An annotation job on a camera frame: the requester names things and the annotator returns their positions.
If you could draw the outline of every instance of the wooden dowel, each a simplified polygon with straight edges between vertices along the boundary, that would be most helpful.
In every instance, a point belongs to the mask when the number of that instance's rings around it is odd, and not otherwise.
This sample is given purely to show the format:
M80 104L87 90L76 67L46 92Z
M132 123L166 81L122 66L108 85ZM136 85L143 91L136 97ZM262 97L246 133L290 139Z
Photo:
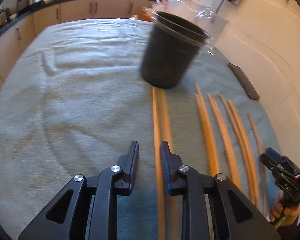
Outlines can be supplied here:
M234 129L234 133L237 137L237 140L238 140L238 143L239 143L239 146L240 146L240 149L241 149L241 153L242 153L242 158L243 158L244 165L245 165L246 172L247 172L247 180L248 180L248 187L249 187L249 193L250 193L250 201L252 202L252 204L255 205L256 200L255 200L255 194L254 194L254 188L253 188L253 177L252 177L252 172L249 169L249 162L248 162L248 159L247 159L246 149L245 149L245 146L244 146L243 138L242 138L242 135L239 131L238 125L236 123L236 120L234 119L234 115L232 114L232 111L230 110L230 107L229 107L228 103L226 102L223 95L220 94L219 97L220 97L220 99L221 99L221 101L222 101L222 103L225 107L226 113L228 114L228 117L229 117L230 122L232 124L232 127Z
M202 127L202 134L206 145L210 175L214 176L217 173L220 173L217 146L214 139L208 111L204 104L200 87L198 84L195 84L195 86L197 88L198 94L195 94L194 96L197 102L197 107L198 107L199 117L200 117L201 127Z
M253 117L251 114L247 114L253 133L254 133L254 138L256 139L257 142L257 147L258 147L258 152L259 155L263 154L263 148L262 148L262 144L261 144L261 140L260 140L260 136L259 136L259 132L256 126L256 123L253 120ZM262 189L263 189L263 206L262 206L262 212L264 215L266 215L266 211L267 211L267 180L266 180L266 171L265 171L265 167L262 163L260 163L260 168L261 168L261 179L262 179Z
M257 175L257 169L256 169L256 164L253 158L253 154L252 154L252 150L251 150L251 145L250 145L250 141L248 139L246 130L244 129L244 126L242 124L240 115L238 113L237 108L235 107L234 103L232 102L232 100L229 100L229 106L230 109L232 110L232 113L234 115L234 118L237 122L239 131L242 135L243 138L243 142L244 142L244 146L246 149L246 156L248 159L248 169L251 170L252 173L252 185L253 185L253 191L254 191L254 195L255 195L255 206L257 208L259 208L259 202L260 202L260 198L259 198L259 183L258 183L258 175Z
M152 87L152 106L153 106L153 132L154 132L154 160L155 160L155 174L157 182L157 216L158 216L158 236L159 240L166 239L165 226L165 208L164 208L164 187L163 187L163 173L160 160L160 129L158 119L158 107L156 88Z
M166 99L166 93L163 89L159 90L160 95L160 113L161 113L161 124L162 124L162 141L167 141L169 144L169 149L174 153L174 145L171 135L171 126L169 119L169 110ZM178 199L177 196L169 196L169 218L170 218L170 239L176 240L179 238L179 208L178 208Z
M237 160L235 158L235 153L234 153L231 138L230 138L230 135L228 132L228 128L225 124L225 121L222 117L221 111L218 107L216 100L209 93L207 93L207 96L209 98L213 113L216 117L219 129L220 129L221 137L223 140L223 145L224 145L227 160L228 160L231 180L239 189L241 189Z
M174 153L166 93L163 89L159 89L159 95L161 105L160 110L162 117L162 141L167 141L169 144L170 151Z

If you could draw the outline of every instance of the gray cloth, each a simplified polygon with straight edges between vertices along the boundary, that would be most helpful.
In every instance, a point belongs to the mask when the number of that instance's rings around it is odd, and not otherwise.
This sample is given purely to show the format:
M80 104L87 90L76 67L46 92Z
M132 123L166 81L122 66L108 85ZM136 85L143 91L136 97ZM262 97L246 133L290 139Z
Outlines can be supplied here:
M14 66L0 93L0 223L13 239L74 175L99 174L127 153L132 140L140 147L137 180L133 194L118 199L118 237L157 238L151 86L139 74L151 27L127 19L51 26ZM234 101L259 165L246 113L253 115L263 146L279 151L270 121L261 104L248 99L227 68L227 59L217 50L211 52L214 55L202 49L180 84L166 91L175 153L209 174L194 101L197 82L202 92L222 93ZM235 135L216 99L228 122L242 190L249 196ZM229 175L209 112L221 170ZM276 189L271 175L267 178L271 202Z

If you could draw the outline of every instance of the metal pivot screw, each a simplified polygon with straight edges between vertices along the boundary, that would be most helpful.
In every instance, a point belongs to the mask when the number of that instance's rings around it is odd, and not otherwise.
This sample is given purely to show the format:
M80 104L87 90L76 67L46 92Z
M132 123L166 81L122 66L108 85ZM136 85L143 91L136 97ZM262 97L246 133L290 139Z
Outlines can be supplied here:
M119 170L121 170L121 167L118 166L118 165L113 165L113 166L111 167L111 171L113 171L113 172L117 172L117 171L119 171Z
M218 180L224 181L224 180L226 180L226 178L227 177L223 173L218 173L217 174L217 179Z
M75 175L73 179L75 181L81 181L81 180L83 180L83 175L81 175L81 174Z
M179 170L183 171L183 172L186 172L186 171L189 171L189 167L187 165L181 165L179 167Z

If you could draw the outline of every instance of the black bucket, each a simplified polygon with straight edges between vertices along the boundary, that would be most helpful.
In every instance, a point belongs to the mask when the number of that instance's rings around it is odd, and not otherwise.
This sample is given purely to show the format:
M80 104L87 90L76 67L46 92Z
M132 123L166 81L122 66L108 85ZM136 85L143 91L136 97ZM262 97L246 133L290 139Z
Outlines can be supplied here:
M192 22L170 13L156 12L155 19L141 75L155 87L172 88L209 35Z

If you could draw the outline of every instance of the black smartphone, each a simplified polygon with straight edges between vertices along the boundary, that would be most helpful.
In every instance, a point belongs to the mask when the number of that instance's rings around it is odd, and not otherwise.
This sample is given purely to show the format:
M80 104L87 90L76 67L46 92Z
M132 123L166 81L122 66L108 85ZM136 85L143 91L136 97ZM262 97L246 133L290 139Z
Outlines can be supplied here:
M233 65L231 63L228 64L228 67L232 70L233 74L237 78L237 80L240 82L241 86L243 87L244 91L247 93L247 96L250 99L253 100L259 100L260 96L252 86L250 80L247 78L247 76L244 74L242 69L236 65Z

